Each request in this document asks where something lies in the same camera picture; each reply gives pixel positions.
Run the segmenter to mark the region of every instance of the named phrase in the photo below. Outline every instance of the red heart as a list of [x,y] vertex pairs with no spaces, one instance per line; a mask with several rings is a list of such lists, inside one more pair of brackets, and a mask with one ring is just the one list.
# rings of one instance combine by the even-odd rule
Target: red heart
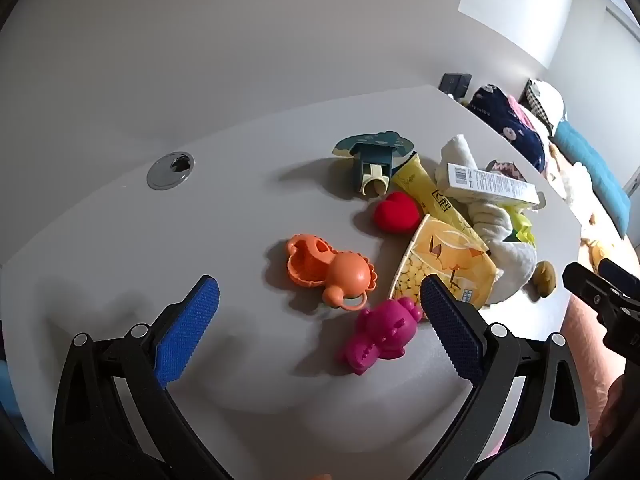
[[421,219],[414,199],[401,191],[391,193],[373,212],[374,223],[387,233],[413,233]]

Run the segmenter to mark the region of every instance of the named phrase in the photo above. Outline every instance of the white cardboard box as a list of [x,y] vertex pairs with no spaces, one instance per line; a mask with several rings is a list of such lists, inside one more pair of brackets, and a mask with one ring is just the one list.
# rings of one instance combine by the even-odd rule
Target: white cardboard box
[[507,176],[475,170],[459,164],[448,165],[449,186],[442,191],[453,198],[478,198],[497,205],[531,208],[540,204],[536,186]]

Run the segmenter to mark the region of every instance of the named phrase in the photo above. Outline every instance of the orange plastic rattle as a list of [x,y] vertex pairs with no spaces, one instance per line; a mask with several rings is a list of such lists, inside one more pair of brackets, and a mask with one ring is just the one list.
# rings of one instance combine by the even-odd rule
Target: orange plastic rattle
[[[360,310],[367,303],[367,292],[376,288],[378,278],[369,259],[351,251],[336,251],[313,235],[295,235],[287,242],[287,272],[301,286],[324,285],[322,300],[334,308]],[[362,297],[360,304],[344,304],[345,298]]]

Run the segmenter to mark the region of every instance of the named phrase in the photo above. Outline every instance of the purple rubber toy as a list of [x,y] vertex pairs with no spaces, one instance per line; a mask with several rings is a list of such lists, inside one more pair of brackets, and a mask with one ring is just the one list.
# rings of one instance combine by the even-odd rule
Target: purple rubber toy
[[378,359],[402,357],[421,319],[422,312],[409,298],[386,300],[373,310],[363,308],[356,320],[356,332],[338,359],[362,375]]

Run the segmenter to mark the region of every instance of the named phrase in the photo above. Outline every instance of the white table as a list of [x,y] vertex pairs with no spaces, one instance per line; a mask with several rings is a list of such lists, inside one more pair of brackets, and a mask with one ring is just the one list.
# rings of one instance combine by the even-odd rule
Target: white table
[[[72,336],[122,336],[210,274],[220,282],[220,309],[169,390],[228,471],[239,480],[319,472],[407,478],[462,405],[468,383],[428,324],[405,357],[378,362],[362,377],[345,375],[333,358],[353,315],[319,305],[321,288],[293,286],[283,248],[291,235],[309,232],[359,251],[380,276],[373,302],[385,297],[408,240],[375,234],[370,208],[351,191],[350,162],[330,153],[343,137],[389,129],[413,140],[422,158],[439,160],[441,146],[464,133],[479,166],[513,160],[546,195],[546,208],[532,217],[539,258],[562,272],[577,257],[580,227],[569,208],[505,140],[435,88],[324,102],[212,134],[181,147],[195,165],[180,186],[149,189],[148,164],[124,174],[52,222],[2,270],[9,370],[49,464]],[[567,301],[559,285],[546,300],[519,293],[484,316],[517,336],[544,339],[559,329]],[[516,398],[489,447],[504,434]],[[153,452],[148,436],[141,439]]]

